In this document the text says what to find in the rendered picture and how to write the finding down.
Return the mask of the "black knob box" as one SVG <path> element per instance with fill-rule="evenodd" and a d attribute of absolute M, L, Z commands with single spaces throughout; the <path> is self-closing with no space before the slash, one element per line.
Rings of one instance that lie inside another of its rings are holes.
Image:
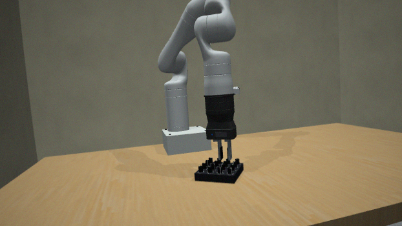
<path fill-rule="evenodd" d="M 202 166 L 198 166 L 198 170 L 195 172 L 195 181 L 235 183 L 243 170 L 243 163 L 240 163 L 238 158 L 232 163 L 227 158 L 224 162 L 218 158 L 213 162 L 213 158 L 209 158 L 205 163 L 202 163 Z"/>

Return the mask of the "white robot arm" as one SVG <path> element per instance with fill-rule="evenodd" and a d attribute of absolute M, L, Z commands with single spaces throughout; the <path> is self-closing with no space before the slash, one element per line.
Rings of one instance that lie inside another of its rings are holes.
<path fill-rule="evenodd" d="M 164 85 L 167 131 L 189 130 L 187 106 L 187 58 L 181 49 L 197 39 L 204 62 L 204 76 L 231 74 L 227 52 L 212 50 L 211 43 L 233 39 L 236 26 L 230 10 L 231 0 L 191 0 L 158 58 L 158 68 L 173 73 Z M 213 15 L 214 14 L 214 15 Z"/>

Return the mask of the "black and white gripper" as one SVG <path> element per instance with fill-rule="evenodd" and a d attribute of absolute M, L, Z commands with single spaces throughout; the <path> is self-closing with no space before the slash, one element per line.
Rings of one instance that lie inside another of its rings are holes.
<path fill-rule="evenodd" d="M 238 87 L 233 87 L 231 74 L 204 77 L 204 97 L 206 104 L 206 138 L 218 143 L 218 160 L 223 159 L 222 139 L 227 142 L 227 160 L 232 159 L 231 140 L 237 136 L 233 116 L 234 96 L 240 94 Z"/>

